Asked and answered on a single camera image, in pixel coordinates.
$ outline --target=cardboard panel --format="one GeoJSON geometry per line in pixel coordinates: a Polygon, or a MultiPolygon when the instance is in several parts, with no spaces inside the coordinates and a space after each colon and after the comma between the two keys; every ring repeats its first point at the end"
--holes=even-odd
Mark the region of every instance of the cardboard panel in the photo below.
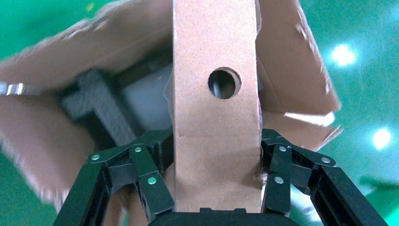
{"type": "Polygon", "coordinates": [[[278,113],[262,112],[263,128],[274,129],[292,144],[318,151],[342,133],[341,128],[322,127],[278,113]]]}
{"type": "Polygon", "coordinates": [[[325,115],[339,110],[330,77],[297,0],[260,1],[256,39],[262,108],[325,115]]]}
{"type": "Polygon", "coordinates": [[[260,125],[253,0],[175,0],[174,133],[178,211],[258,212],[260,125]],[[218,99],[213,70],[229,67],[241,87],[218,99]]]}

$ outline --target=torn cardboard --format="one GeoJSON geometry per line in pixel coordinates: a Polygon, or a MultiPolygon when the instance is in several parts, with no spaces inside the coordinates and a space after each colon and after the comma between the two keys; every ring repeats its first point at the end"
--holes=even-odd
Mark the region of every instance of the torn cardboard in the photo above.
{"type": "MultiPolygon", "coordinates": [[[[216,186],[219,182],[223,186],[219,187],[219,191],[211,194],[210,197],[205,196],[210,193],[203,188],[204,193],[201,191],[200,194],[204,196],[197,196],[197,201],[203,204],[202,207],[215,209],[247,207],[248,211],[255,211],[260,207],[260,189],[257,186],[252,186],[253,181],[250,181],[253,178],[252,172],[255,171],[255,169],[252,171],[251,167],[255,167],[257,163],[254,162],[257,159],[253,153],[259,145],[257,143],[259,126],[256,127],[256,122],[259,122],[259,113],[255,106],[257,99],[254,95],[256,77],[253,76],[255,73],[255,45],[253,42],[256,35],[255,21],[257,18],[254,3],[240,1],[242,6],[237,7],[230,5],[232,2],[219,2],[212,7],[202,8],[201,15],[208,17],[203,16],[204,21],[198,23],[199,15],[192,15],[192,19],[196,20],[191,22],[197,24],[190,24],[189,20],[184,18],[186,12],[183,9],[188,11],[194,9],[188,7],[190,2],[177,1],[177,3],[177,8],[175,8],[178,13],[177,25],[198,26],[196,28],[199,30],[175,26],[177,32],[175,39],[179,41],[179,37],[184,38],[184,36],[193,34],[203,38],[196,39],[198,45],[192,43],[193,46],[188,46],[185,43],[180,48],[176,46],[179,51],[175,49],[176,57],[179,57],[180,60],[180,62],[176,62],[175,70],[178,70],[181,75],[178,80],[175,80],[174,88],[176,94],[180,93],[175,108],[175,121],[178,127],[176,132],[179,139],[176,141],[176,150],[179,152],[183,148],[199,147],[203,149],[204,143],[209,141],[210,136],[220,137],[219,141],[207,144],[213,150],[213,152],[206,152],[207,156],[200,155],[202,152],[185,156],[177,155],[176,163],[183,165],[177,166],[176,174],[178,177],[185,176],[182,184],[176,184],[178,187],[180,186],[178,189],[182,192],[178,194],[177,204],[181,205],[181,210],[185,210],[187,207],[187,210],[198,211],[198,208],[188,207],[185,204],[185,202],[192,201],[184,199],[182,194],[191,195],[193,191],[198,191],[199,186],[194,185],[194,181],[207,179],[208,183],[213,183],[210,189],[217,190],[216,186]],[[226,11],[230,12],[232,9],[234,9],[233,13],[226,14],[226,11]],[[227,24],[226,18],[236,22],[227,24]],[[221,28],[225,33],[220,34],[216,28],[221,28]],[[213,31],[215,34],[210,35],[209,31],[213,31]],[[229,34],[230,32],[236,35],[235,38],[229,34]],[[211,51],[209,47],[198,48],[205,44],[220,47],[221,41],[226,38],[229,39],[224,43],[223,48],[216,48],[215,51],[211,51]],[[191,52],[182,48],[186,46],[191,52]],[[226,54],[226,51],[230,50],[235,53],[234,57],[226,54]],[[196,61],[197,64],[191,64],[190,60],[196,61]],[[205,76],[220,66],[231,67],[242,79],[240,92],[229,100],[215,99],[210,94],[206,82],[203,81],[205,76]],[[193,95],[184,86],[185,84],[187,87],[190,84],[193,90],[201,93],[193,95]],[[209,103],[213,108],[208,108],[205,103],[209,103]],[[248,109],[246,109],[247,107],[242,108],[243,104],[248,105],[248,109]],[[240,114],[234,115],[232,112],[240,112],[240,114]],[[248,152],[250,155],[243,158],[238,164],[236,161],[242,152],[248,152]],[[214,155],[218,161],[208,155],[214,155]],[[192,161],[192,158],[201,159],[206,161],[206,165],[201,166],[202,171],[200,172],[198,168],[195,169],[187,162],[180,160],[181,156],[186,159],[190,158],[189,161],[192,161]],[[192,172],[187,172],[184,164],[192,172]],[[240,176],[228,175],[232,174],[232,169],[233,173],[238,173],[240,176]],[[243,171],[247,173],[245,178],[242,175],[243,171]],[[248,184],[248,186],[244,189],[245,192],[238,194],[234,187],[243,184],[248,184]],[[248,196],[249,199],[244,200],[243,196],[248,196]]],[[[305,16],[296,0],[261,1],[260,10],[263,23],[256,39],[256,54],[257,74],[264,87],[259,94],[263,110],[263,126],[277,130],[295,145],[318,150],[337,136],[341,130],[284,116],[287,112],[326,115],[340,108],[339,100],[305,16]]],[[[0,81],[26,83],[43,89],[58,89],[66,86],[80,72],[93,67],[117,74],[154,49],[171,42],[172,28],[172,0],[114,2],[100,10],[93,20],[82,21],[65,32],[48,38],[1,62],[0,81]]],[[[49,191],[49,195],[41,196],[43,199],[62,203],[65,195],[61,195],[61,191],[70,189],[74,175],[77,175],[84,162],[82,158],[93,150],[90,146],[91,139],[84,132],[86,135],[78,136],[78,140],[75,140],[72,135],[68,135],[67,139],[63,140],[63,148],[67,148],[71,161],[76,162],[75,166],[65,166],[63,160],[57,156],[57,152],[54,152],[58,139],[63,138],[56,135],[57,133],[81,132],[81,128],[72,125],[58,107],[52,107],[57,106],[55,100],[48,100],[49,104],[43,104],[42,101],[34,99],[32,101],[25,100],[25,98],[16,100],[14,97],[0,97],[0,100],[3,106],[8,107],[8,111],[4,111],[1,115],[1,121],[5,123],[0,123],[1,137],[4,144],[7,144],[5,151],[10,154],[9,156],[14,157],[15,162],[26,162],[31,154],[44,157],[45,164],[32,158],[29,161],[32,167],[18,166],[24,174],[33,178],[40,178],[42,173],[40,169],[57,169],[51,172],[51,176],[43,176],[35,183],[49,191]],[[47,116],[51,116],[50,121],[45,120],[47,116]],[[49,132],[32,136],[36,132],[32,129],[33,127],[49,132]],[[25,143],[23,139],[18,139],[19,136],[14,136],[15,134],[31,137],[29,142],[33,142],[35,145],[25,143]]],[[[36,186],[33,188],[36,189],[37,194],[40,193],[36,186]]],[[[118,215],[115,212],[112,213],[110,209],[108,214],[118,215]]]]}

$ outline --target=cardboard flap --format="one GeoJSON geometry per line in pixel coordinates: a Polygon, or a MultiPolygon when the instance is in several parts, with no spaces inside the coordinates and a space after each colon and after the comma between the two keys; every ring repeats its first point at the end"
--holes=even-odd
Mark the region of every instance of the cardboard flap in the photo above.
{"type": "Polygon", "coordinates": [[[172,0],[118,1],[0,64],[0,81],[58,88],[96,67],[117,73],[172,40],[172,0]]]}
{"type": "Polygon", "coordinates": [[[326,115],[339,110],[330,77],[297,0],[260,1],[256,39],[260,93],[267,111],[326,115]]]}
{"type": "Polygon", "coordinates": [[[262,112],[263,128],[274,129],[292,144],[318,151],[342,133],[340,127],[322,127],[283,114],[262,112]]]}

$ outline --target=gray object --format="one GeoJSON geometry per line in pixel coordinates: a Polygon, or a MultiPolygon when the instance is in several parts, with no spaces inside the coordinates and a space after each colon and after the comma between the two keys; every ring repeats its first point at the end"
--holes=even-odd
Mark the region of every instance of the gray object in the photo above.
{"type": "Polygon", "coordinates": [[[140,122],[143,131],[168,129],[172,126],[168,102],[163,96],[172,69],[170,64],[122,90],[131,113],[140,122]]]}

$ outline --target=metal rivet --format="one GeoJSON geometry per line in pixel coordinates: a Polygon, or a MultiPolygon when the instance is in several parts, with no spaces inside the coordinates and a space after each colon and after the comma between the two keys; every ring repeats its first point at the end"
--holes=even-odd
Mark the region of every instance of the metal rivet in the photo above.
{"type": "Polygon", "coordinates": [[[321,160],[325,163],[330,163],[330,160],[326,157],[321,157],[321,160]]]}
{"type": "Polygon", "coordinates": [[[92,157],[91,157],[91,160],[97,160],[97,159],[99,159],[100,158],[100,156],[98,155],[98,154],[95,154],[95,155],[93,155],[92,157]]]}
{"type": "Polygon", "coordinates": [[[153,184],[155,184],[157,182],[157,179],[156,178],[148,178],[148,183],[150,184],[150,185],[153,185],[153,184]]]}
{"type": "Polygon", "coordinates": [[[284,180],[283,180],[283,178],[281,178],[281,177],[275,177],[275,178],[274,178],[274,181],[276,181],[277,184],[282,184],[282,183],[284,183],[284,180]]]}

